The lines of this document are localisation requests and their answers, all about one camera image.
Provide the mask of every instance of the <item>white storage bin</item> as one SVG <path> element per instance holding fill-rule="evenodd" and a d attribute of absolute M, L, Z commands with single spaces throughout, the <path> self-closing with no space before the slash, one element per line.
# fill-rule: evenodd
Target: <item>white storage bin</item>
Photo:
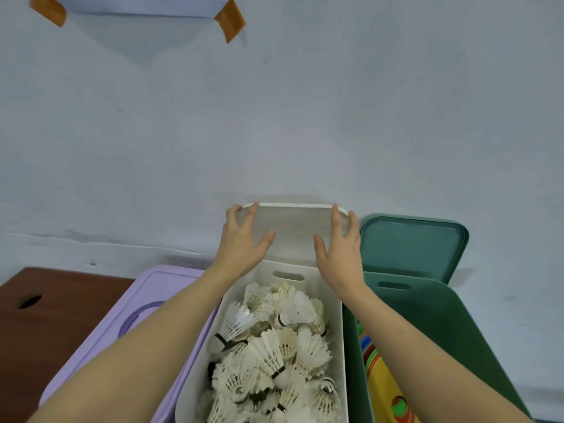
<path fill-rule="evenodd" d="M 246 205 L 239 213 L 244 215 Z M 223 297 L 200 353 L 188 375 L 175 410 L 176 423 L 192 423 L 197 402 L 208 382 L 208 341 L 222 324 L 227 306 L 233 301 L 241 302 L 245 287 L 256 282 L 271 285 L 282 281 L 304 291 L 311 298 L 320 299 L 325 306 L 325 321 L 331 335 L 330 349 L 333 359 L 327 375 L 335 380 L 341 397 L 343 422 L 348 422 L 345 351 L 343 347 L 342 303 L 335 292 L 323 280 L 315 267 L 313 235 L 319 234 L 329 246 L 331 205 L 261 204 L 253 224 L 253 239 L 258 243 L 269 229 L 276 230 L 276 238 L 265 260 L 249 274 L 235 283 Z M 343 230 L 348 228 L 348 215 L 341 210 Z"/>

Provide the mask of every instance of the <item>white bin lid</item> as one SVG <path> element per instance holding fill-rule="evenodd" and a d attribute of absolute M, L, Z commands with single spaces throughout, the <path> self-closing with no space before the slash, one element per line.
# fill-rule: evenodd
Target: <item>white bin lid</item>
<path fill-rule="evenodd" d="M 242 222 L 252 203 L 237 214 Z M 257 244 L 268 230 L 276 230 L 276 237 L 266 259 L 280 263 L 316 267 L 314 234 L 320 235 L 329 247 L 331 238 L 331 205 L 259 203 L 253 223 L 253 240 Z M 349 229 L 349 213 L 339 207 L 343 233 Z"/>

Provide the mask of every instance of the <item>brown tape piece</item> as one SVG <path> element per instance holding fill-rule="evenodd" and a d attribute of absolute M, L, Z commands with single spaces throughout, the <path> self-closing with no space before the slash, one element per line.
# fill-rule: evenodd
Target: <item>brown tape piece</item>
<path fill-rule="evenodd" d="M 230 43 L 245 26 L 245 19 L 239 11 L 235 0 L 229 0 L 214 19 L 219 22 L 223 34 L 225 35 L 225 40 L 228 43 Z"/>
<path fill-rule="evenodd" d="M 55 25 L 63 26 L 67 20 L 67 10 L 57 0 L 29 0 L 29 6 Z"/>

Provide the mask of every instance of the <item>white paper on wall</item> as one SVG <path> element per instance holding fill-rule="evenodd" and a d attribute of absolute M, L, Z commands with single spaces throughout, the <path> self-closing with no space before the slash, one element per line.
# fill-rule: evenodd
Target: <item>white paper on wall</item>
<path fill-rule="evenodd" d="M 228 0 L 57 0 L 68 12 L 213 18 Z"/>

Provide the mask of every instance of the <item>person's hand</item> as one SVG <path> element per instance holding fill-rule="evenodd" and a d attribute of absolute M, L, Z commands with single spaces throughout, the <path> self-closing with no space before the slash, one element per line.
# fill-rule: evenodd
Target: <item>person's hand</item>
<path fill-rule="evenodd" d="M 260 243 L 254 246 L 251 228 L 258 203 L 249 208 L 241 226 L 235 219 L 235 214 L 240 210 L 241 205 L 231 206 L 227 210 L 227 222 L 223 225 L 221 242 L 213 263 L 216 268 L 232 276 L 234 281 L 246 275 L 262 261 L 276 234 L 274 230 L 268 231 Z"/>
<path fill-rule="evenodd" d="M 342 235 L 341 214 L 333 205 L 331 212 L 331 242 L 329 252 L 321 236 L 314 236 L 315 256 L 321 276 L 344 301 L 344 298 L 364 286 L 362 259 L 360 257 L 360 233 L 358 220 L 349 212 L 349 231 Z"/>

